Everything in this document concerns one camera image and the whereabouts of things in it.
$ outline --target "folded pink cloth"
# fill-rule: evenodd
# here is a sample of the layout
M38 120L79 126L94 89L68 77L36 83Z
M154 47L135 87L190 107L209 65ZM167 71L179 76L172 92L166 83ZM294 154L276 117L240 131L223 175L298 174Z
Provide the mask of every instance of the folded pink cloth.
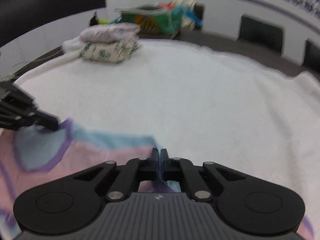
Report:
M136 35L140 26L131 23L115 25L97 25L85 29L80 33L80 41L83 43L113 43L116 41L137 41Z
M307 216L305 216L303 218L303 220L298 228L297 233L298 233L298 235L303 237L305 240L314 240L315 239L313 226Z

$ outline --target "green bag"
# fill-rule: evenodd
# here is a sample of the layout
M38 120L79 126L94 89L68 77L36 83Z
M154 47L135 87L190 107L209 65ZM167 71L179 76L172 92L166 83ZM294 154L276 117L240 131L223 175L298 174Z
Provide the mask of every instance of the green bag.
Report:
M140 26L139 36L174 37L181 28L183 7L177 6L171 10L159 8L156 4L147 4L134 8L118 9L122 22L134 23Z

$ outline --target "patterned folded cloth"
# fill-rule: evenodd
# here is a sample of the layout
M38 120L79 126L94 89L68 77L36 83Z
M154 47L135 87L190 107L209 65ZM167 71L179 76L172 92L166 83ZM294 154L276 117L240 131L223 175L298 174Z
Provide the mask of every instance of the patterned folded cloth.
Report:
M80 53L80 57L94 61L121 63L129 59L132 52L140 46L137 41L117 41L111 44L89 43Z
M97 25L85 29L80 33L83 43L113 43L115 41L137 41L140 26L131 23L115 25Z

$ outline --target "yellow object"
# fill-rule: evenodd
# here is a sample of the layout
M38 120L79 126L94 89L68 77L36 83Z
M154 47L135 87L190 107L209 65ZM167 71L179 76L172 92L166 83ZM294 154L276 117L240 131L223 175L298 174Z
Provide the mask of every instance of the yellow object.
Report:
M98 20L98 24L109 24L109 23L110 21L108 20L101 20L101 19Z

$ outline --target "black wall panel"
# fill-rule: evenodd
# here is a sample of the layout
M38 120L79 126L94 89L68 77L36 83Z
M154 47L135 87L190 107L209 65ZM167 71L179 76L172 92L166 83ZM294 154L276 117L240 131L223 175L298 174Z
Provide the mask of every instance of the black wall panel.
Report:
M0 0L0 47L46 23L106 7L106 0Z
M303 65L320 72L320 48L306 40Z
M242 16L239 39L261 44L282 53L284 34L279 27Z

